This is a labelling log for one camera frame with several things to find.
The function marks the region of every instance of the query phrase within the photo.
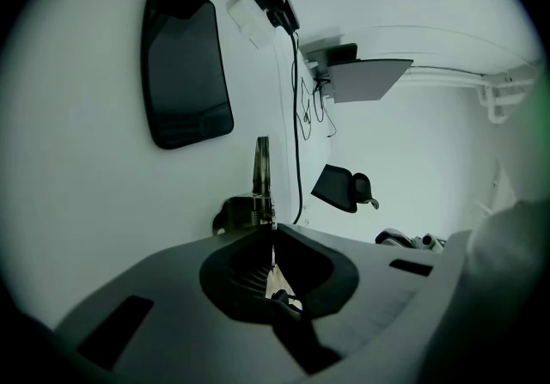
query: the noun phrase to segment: white floor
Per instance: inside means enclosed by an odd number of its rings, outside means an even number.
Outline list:
[[[370,178],[380,210],[356,214],[309,196],[304,221],[372,242],[385,228],[443,238],[476,227],[490,197],[496,159],[491,125],[474,91],[392,88],[380,101],[336,105],[329,163]]]

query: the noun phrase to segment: black chair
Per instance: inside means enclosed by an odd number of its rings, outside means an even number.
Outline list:
[[[354,174],[345,168],[327,164],[313,191],[316,198],[348,213],[355,213],[359,204],[371,203],[378,210],[378,201],[372,198],[370,180],[364,174]]]

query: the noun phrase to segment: white ceiling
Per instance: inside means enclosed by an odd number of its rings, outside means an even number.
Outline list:
[[[541,58],[517,0],[292,0],[302,45],[340,36],[360,58],[498,73]]]

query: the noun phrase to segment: black screen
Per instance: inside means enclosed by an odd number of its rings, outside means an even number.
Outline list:
[[[173,149],[231,132],[214,5],[206,0],[148,0],[144,91],[151,133]]]

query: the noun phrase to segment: gray device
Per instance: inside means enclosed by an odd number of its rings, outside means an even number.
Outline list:
[[[406,59],[380,58],[329,65],[334,103],[380,100],[412,63]]]

